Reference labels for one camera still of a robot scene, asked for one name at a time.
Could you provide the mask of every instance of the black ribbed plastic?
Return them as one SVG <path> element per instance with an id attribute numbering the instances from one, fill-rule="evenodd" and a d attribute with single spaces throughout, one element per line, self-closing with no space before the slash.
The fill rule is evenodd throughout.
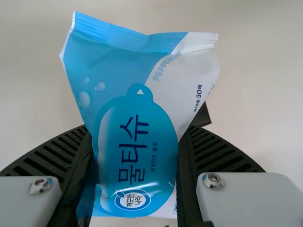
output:
<path id="1" fill-rule="evenodd" d="M 92 155 L 91 136 L 84 126 L 80 126 L 26 153 L 3 169 L 0 176 L 55 176 L 62 197 L 48 227 L 78 226 L 76 208 L 81 197 L 84 199 L 81 205 L 85 207 L 81 215 L 88 226 L 96 183 Z M 83 194 L 85 185 L 89 188 Z"/>
<path id="2" fill-rule="evenodd" d="M 196 198 L 197 179 L 206 172 L 265 172 L 231 143 L 191 125 L 179 142 L 177 172 L 178 227 L 202 227 Z"/>
<path id="3" fill-rule="evenodd" d="M 57 177 L 64 191 L 80 157 L 78 152 L 87 133 L 85 126 L 67 131 L 26 153 L 0 172 L 0 176 Z"/>

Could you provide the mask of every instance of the plastic packaging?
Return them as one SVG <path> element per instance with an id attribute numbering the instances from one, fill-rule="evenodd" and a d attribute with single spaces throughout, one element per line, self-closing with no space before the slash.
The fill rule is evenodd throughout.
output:
<path id="1" fill-rule="evenodd" d="M 74 12 L 60 59 L 93 137 L 93 215 L 176 218 L 178 141 L 219 76 L 217 38 Z"/>

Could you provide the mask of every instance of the black vent slot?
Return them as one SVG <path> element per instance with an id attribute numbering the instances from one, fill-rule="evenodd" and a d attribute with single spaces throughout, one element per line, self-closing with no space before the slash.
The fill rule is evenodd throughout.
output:
<path id="1" fill-rule="evenodd" d="M 216 161 L 220 161 L 222 158 L 224 158 L 224 157 L 226 157 L 228 155 L 231 155 L 234 152 L 235 152 L 235 150 L 229 150 L 229 151 L 227 151 L 227 152 L 225 152 L 225 153 L 223 153 L 223 154 L 221 154 L 221 155 L 219 155 L 217 157 L 214 157 L 213 159 L 211 159 L 211 160 L 209 160 L 209 161 L 207 161 L 207 162 L 199 165 L 197 167 L 197 169 L 199 170 L 199 169 L 205 168 L 205 167 L 207 167 L 207 166 L 209 166 L 211 164 L 214 164 Z"/>
<path id="2" fill-rule="evenodd" d="M 206 172 L 264 172 L 250 157 L 208 130 L 191 125 L 185 137 L 194 181 Z"/>
<path id="3" fill-rule="evenodd" d="M 54 177 L 57 177 L 58 181 L 60 183 L 63 182 L 63 177 L 59 176 L 58 174 L 55 174 L 54 172 L 52 172 L 51 170 L 49 170 L 48 168 L 42 166 L 41 164 L 29 159 L 29 158 L 26 158 L 24 159 L 24 162 L 29 164 L 30 166 L 32 166 L 33 168 L 39 170 L 41 173 L 45 174 L 46 176 L 54 176 Z"/>
<path id="4" fill-rule="evenodd" d="M 81 129 L 77 129 L 77 131 L 80 132 L 83 136 L 85 135 L 85 132 L 83 132 Z"/>
<path id="5" fill-rule="evenodd" d="M 20 176 L 32 176 L 32 174 L 19 166 L 16 166 L 13 170 Z"/>
<path id="6" fill-rule="evenodd" d="M 78 142 L 75 138 L 73 138 L 72 136 L 70 136 L 69 134 L 65 134 L 65 136 L 67 138 L 69 138 L 71 141 L 73 141 L 75 144 L 77 144 L 78 146 L 80 145 L 81 141 Z"/>
<path id="7" fill-rule="evenodd" d="M 66 154 L 68 154 L 68 155 L 70 155 L 72 157 L 75 157 L 75 154 L 72 151 L 70 151 L 70 150 L 66 149 L 65 147 L 61 146 L 59 143 L 57 143 L 55 141 L 52 141 L 51 143 L 54 144 L 60 150 L 64 151 Z"/>
<path id="8" fill-rule="evenodd" d="M 72 145 L 71 143 L 69 143 L 68 141 L 66 141 L 65 139 L 63 139 L 62 137 L 58 137 L 58 140 L 60 140 L 61 142 L 65 143 L 67 146 L 69 146 L 74 151 L 78 150 L 74 145 Z"/>
<path id="9" fill-rule="evenodd" d="M 48 146 L 43 146 L 43 148 L 45 150 L 47 150 L 49 153 L 53 154 L 54 156 L 56 156 L 57 158 L 61 159 L 63 162 L 67 163 L 67 164 L 71 164 L 71 160 L 64 157 L 62 154 L 60 154 L 59 152 L 55 151 L 54 149 L 48 147 Z M 73 153 L 70 154 L 69 151 L 65 151 L 65 153 L 69 154 L 70 156 L 74 157 L 75 155 Z"/>
<path id="10" fill-rule="evenodd" d="M 71 134 L 73 134 L 75 137 L 77 137 L 80 140 L 83 140 L 83 137 L 81 137 L 78 133 L 71 131 Z"/>
<path id="11" fill-rule="evenodd" d="M 52 160 L 51 158 L 45 156 L 44 154 L 40 153 L 39 151 L 36 151 L 35 154 L 42 158 L 43 160 L 45 160 L 46 162 L 48 162 L 49 164 L 53 165 L 54 167 L 56 167 L 57 169 L 60 169 L 61 171 L 67 173 L 67 168 L 61 166 L 60 164 L 58 164 L 57 162 L 55 162 L 54 160 Z"/>

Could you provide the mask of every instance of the screw head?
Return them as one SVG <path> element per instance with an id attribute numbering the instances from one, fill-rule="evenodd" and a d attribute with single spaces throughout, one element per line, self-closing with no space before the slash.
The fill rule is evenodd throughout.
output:
<path id="1" fill-rule="evenodd" d="M 206 187 L 213 190 L 221 190 L 224 187 L 224 181 L 218 174 L 204 174 L 202 177 L 202 181 Z"/>
<path id="2" fill-rule="evenodd" d="M 50 177 L 40 177 L 30 184 L 29 193 L 31 195 L 39 195 L 49 190 L 53 185 L 53 180 Z"/>

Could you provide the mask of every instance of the wet wipes package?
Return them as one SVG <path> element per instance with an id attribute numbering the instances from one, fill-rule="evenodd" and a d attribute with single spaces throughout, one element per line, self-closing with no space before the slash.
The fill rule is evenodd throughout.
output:
<path id="1" fill-rule="evenodd" d="M 218 79 L 217 38 L 74 12 L 60 59 L 93 138 L 94 216 L 176 218 L 178 141 Z"/>

